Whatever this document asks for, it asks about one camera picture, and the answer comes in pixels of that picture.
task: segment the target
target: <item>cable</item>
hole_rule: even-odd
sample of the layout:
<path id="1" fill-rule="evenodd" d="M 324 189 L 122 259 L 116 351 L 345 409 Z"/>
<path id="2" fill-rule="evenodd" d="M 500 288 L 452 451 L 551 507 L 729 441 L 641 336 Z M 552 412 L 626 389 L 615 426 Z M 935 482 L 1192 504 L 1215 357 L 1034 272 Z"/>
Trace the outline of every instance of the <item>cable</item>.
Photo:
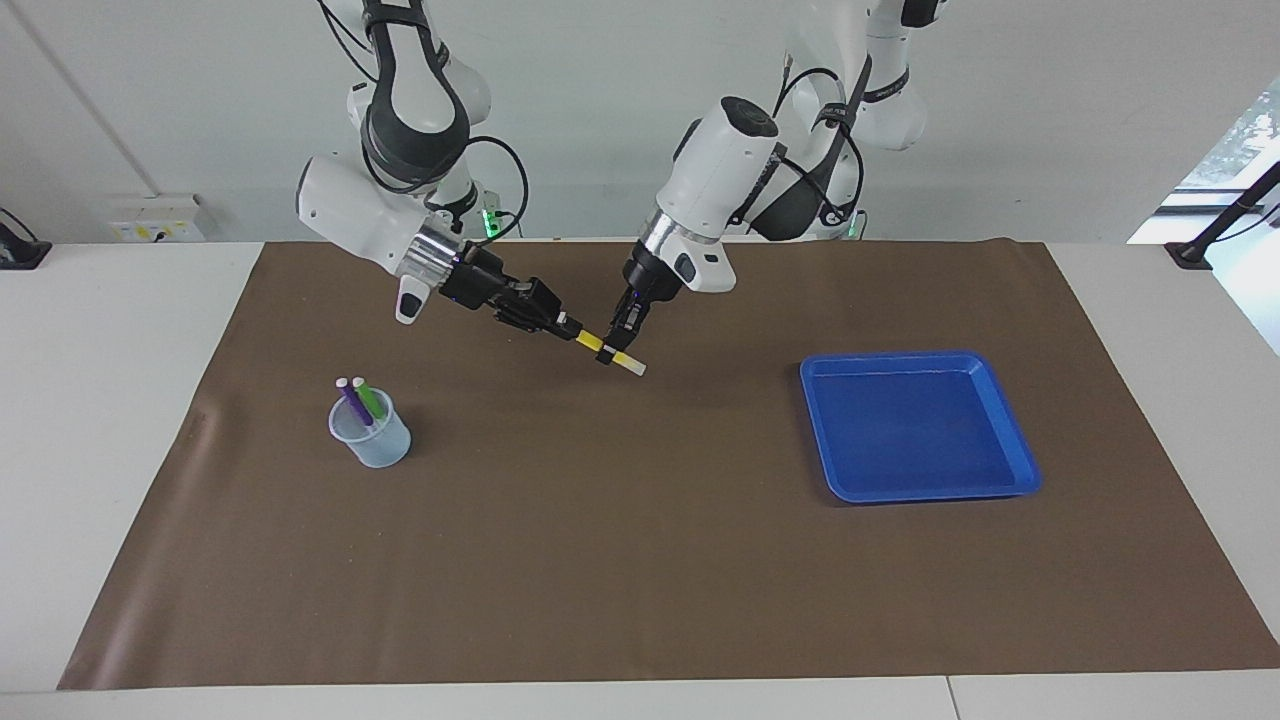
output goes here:
<path id="1" fill-rule="evenodd" d="M 506 237 L 511 231 L 520 227 L 520 220 L 525 219 L 525 210 L 529 209 L 529 173 L 525 172 L 525 164 L 520 161 L 520 155 L 516 152 L 516 150 L 512 146 L 503 142 L 502 140 L 498 140 L 497 137 L 488 135 L 477 135 L 467 141 L 467 147 L 479 142 L 488 142 L 490 145 L 497 145 L 498 147 L 506 150 L 507 155 L 511 155 L 512 163 L 516 164 L 516 170 L 520 173 L 520 186 L 521 186 L 520 208 L 516 210 L 515 215 L 512 215 L 512 220 L 507 223 L 507 227 L 498 231 L 498 234 L 476 243 L 476 247 L 484 247 L 495 240 Z"/>
<path id="2" fill-rule="evenodd" d="M 360 37 L 357 37 L 356 33 L 351 32 L 351 28 L 347 27 L 347 23 L 344 23 L 340 19 L 338 19 L 338 15 L 335 15 L 333 13 L 333 10 L 329 9 L 329 5 L 325 4 L 324 0 L 316 0 L 316 3 L 320 3 L 320 9 L 324 12 L 324 14 L 326 17 L 329 17 L 332 20 L 334 20 L 335 23 L 338 23 L 338 27 L 342 28 L 342 32 L 347 33 L 347 37 L 349 37 L 351 41 L 356 44 L 356 46 L 358 46 L 365 53 L 369 53 L 369 46 L 365 45 L 365 42 L 362 40 L 360 40 Z"/>
<path id="3" fill-rule="evenodd" d="M 836 205 L 835 202 L 831 201 L 829 197 L 827 197 L 827 192 L 822 188 L 820 184 L 818 184 L 818 181 L 813 179 L 813 176 L 809 174 L 809 170 L 801 168 L 791 158 L 778 158 L 778 160 L 783 165 L 786 165 L 786 167 L 791 168 L 792 170 L 795 170 L 795 173 L 797 176 L 800 176 L 800 179 L 803 179 L 809 187 L 813 188 L 814 192 L 818 193 L 818 197 L 820 197 L 822 201 L 823 201 L 823 204 L 826 205 L 826 208 L 819 209 L 820 213 L 824 213 L 824 211 L 829 210 L 831 213 L 835 213 L 837 218 L 840 218 L 841 223 L 849 219 L 849 215 L 845 215 L 841 211 L 840 205 Z"/>
<path id="4" fill-rule="evenodd" d="M 863 199 L 863 179 L 867 177 L 867 163 L 863 161 L 863 151 L 858 149 L 858 143 L 854 142 L 854 136 L 849 132 L 849 126 L 840 123 L 840 136 L 845 138 L 849 147 L 854 151 L 854 159 L 858 160 L 858 190 L 854 191 L 854 199 L 849 202 L 851 208 L 858 208 L 858 201 Z"/>
<path id="5" fill-rule="evenodd" d="M 515 218 L 516 217 L 516 214 L 512 213 L 512 211 L 509 211 L 509 210 L 497 210 L 497 211 L 494 211 L 494 215 L 497 215 L 499 218 Z M 518 220 L 516 222 L 516 232 L 520 233 L 520 238 L 521 240 L 525 238 L 525 228 L 520 227 L 520 222 Z"/>
<path id="6" fill-rule="evenodd" d="M 13 219 L 13 222 L 18 223 L 18 227 L 22 228 L 23 231 L 26 231 L 26 233 L 31 236 L 31 241 L 32 242 L 40 242 L 40 238 L 36 237 L 36 233 L 31 232 L 31 228 L 27 227 L 27 223 L 22 222 L 18 218 L 18 215 L 14 215 L 13 213 L 10 213 L 9 210 L 5 210 L 4 208 L 0 208 L 0 213 L 8 215 L 10 219 Z"/>
<path id="7" fill-rule="evenodd" d="M 320 4 L 320 10 L 324 13 L 324 19 L 326 23 L 329 23 L 329 32 L 333 33 L 333 38 L 338 41 L 338 46 L 342 47 L 342 51 L 347 55 L 347 59 L 351 60 L 352 65 L 356 65 L 356 69 L 360 70 L 360 74 L 369 78 L 369 82 L 376 83 L 378 78 L 375 78 L 372 73 L 366 70 L 365 67 L 360 64 L 360 60 L 356 59 L 355 53 L 351 51 L 351 47 L 347 47 L 347 44 L 342 40 L 342 36 L 338 35 L 338 28 L 340 27 L 343 32 L 346 32 L 347 36 L 355 40 L 356 45 L 358 45 L 366 53 L 369 51 L 369 46 L 366 46 L 364 42 L 356 38 L 355 33 L 352 33 L 351 29 L 347 26 L 344 26 L 342 20 L 338 19 L 337 15 L 333 14 L 333 10 L 329 9 L 329 5 L 325 5 L 324 0 L 316 0 L 316 3 Z"/>
<path id="8" fill-rule="evenodd" d="M 1256 222 L 1252 225 L 1244 228 L 1243 231 L 1231 233 L 1231 234 L 1229 234 L 1226 237 L 1220 237 L 1220 238 L 1215 240 L 1213 242 L 1222 242 L 1224 240 L 1231 240 L 1231 238 L 1235 238 L 1235 237 L 1240 237 L 1242 234 L 1244 234 L 1244 233 L 1252 231 L 1253 228 L 1261 225 L 1262 223 L 1270 220 L 1271 215 L 1276 214 L 1276 210 L 1280 210 L 1280 205 L 1276 205 L 1275 208 L 1272 208 L 1271 210 L 1268 210 L 1266 215 L 1262 215 L 1262 218 L 1258 219 L 1258 222 Z"/>
<path id="9" fill-rule="evenodd" d="M 809 68 L 808 70 L 797 74 L 795 79 L 782 86 L 782 90 L 778 92 L 778 101 L 777 104 L 773 105 L 773 115 L 771 115 L 772 118 L 777 118 L 778 113 L 782 111 L 782 102 L 787 99 L 787 95 L 791 95 L 791 91 L 795 90 L 797 85 L 800 85 L 800 81 L 810 76 L 826 76 L 832 81 L 835 81 L 837 86 L 840 85 L 840 76 L 837 76 L 829 68 Z"/>

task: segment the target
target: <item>black stand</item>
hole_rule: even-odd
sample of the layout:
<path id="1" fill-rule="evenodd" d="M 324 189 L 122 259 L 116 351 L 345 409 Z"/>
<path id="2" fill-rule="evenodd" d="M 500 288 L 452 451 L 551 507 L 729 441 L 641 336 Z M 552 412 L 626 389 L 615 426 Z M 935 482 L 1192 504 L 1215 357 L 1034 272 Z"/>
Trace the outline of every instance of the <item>black stand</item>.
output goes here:
<path id="1" fill-rule="evenodd" d="M 50 247 L 50 242 L 27 242 L 0 223 L 0 270 L 35 270 Z"/>
<path id="2" fill-rule="evenodd" d="M 1178 263 L 1179 268 L 1185 270 L 1212 270 L 1213 265 L 1204 260 L 1204 252 L 1208 251 L 1208 246 L 1213 245 L 1222 237 L 1222 233 L 1228 231 L 1236 220 L 1244 217 L 1258 200 L 1262 200 L 1266 193 L 1271 192 L 1280 184 L 1280 163 L 1271 165 L 1271 169 L 1262 173 L 1258 182 L 1253 183 L 1249 190 L 1245 190 L 1240 199 L 1231 204 L 1222 214 L 1217 217 L 1216 220 L 1210 223 L 1204 232 L 1196 236 L 1196 240 L 1190 242 L 1166 242 L 1165 250 L 1172 256 L 1174 263 Z"/>

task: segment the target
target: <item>plastic tray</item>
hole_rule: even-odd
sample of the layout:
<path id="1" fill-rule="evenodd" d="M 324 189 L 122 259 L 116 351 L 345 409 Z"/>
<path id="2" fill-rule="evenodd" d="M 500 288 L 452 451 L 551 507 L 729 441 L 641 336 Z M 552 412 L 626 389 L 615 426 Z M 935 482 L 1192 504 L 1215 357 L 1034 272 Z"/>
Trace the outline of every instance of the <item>plastic tray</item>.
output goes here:
<path id="1" fill-rule="evenodd" d="M 974 352 L 818 355 L 800 378 L 827 484 L 846 502 L 1039 489 L 1005 393 Z"/>

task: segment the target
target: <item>purple marker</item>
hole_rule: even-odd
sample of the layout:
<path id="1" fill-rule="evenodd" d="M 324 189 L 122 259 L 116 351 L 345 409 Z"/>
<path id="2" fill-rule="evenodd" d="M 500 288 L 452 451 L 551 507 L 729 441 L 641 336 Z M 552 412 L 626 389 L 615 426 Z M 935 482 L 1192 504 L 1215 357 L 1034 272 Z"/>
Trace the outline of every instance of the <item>purple marker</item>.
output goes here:
<path id="1" fill-rule="evenodd" d="M 334 384 L 337 384 L 338 389 L 342 391 L 342 396 L 347 398 L 347 405 L 349 405 L 351 410 L 356 413 L 360 421 L 364 423 L 366 428 L 374 427 L 374 416 L 369 414 L 369 410 L 365 409 L 365 404 L 360 401 L 360 396 L 356 395 L 356 388 L 351 387 L 351 380 L 347 378 L 338 378 L 338 382 Z"/>

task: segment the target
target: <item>white table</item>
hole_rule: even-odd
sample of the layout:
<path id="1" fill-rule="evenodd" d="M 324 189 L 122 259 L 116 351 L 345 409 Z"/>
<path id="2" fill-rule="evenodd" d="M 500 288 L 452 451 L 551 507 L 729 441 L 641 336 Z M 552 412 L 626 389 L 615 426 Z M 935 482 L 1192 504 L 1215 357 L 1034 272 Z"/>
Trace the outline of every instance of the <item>white table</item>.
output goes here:
<path id="1" fill-rule="evenodd" d="M 59 246 L 0 274 L 0 719 L 1280 717 L 1271 670 L 54 693 L 260 250 Z M 1051 250 L 1280 635 L 1280 357 L 1160 247 Z"/>

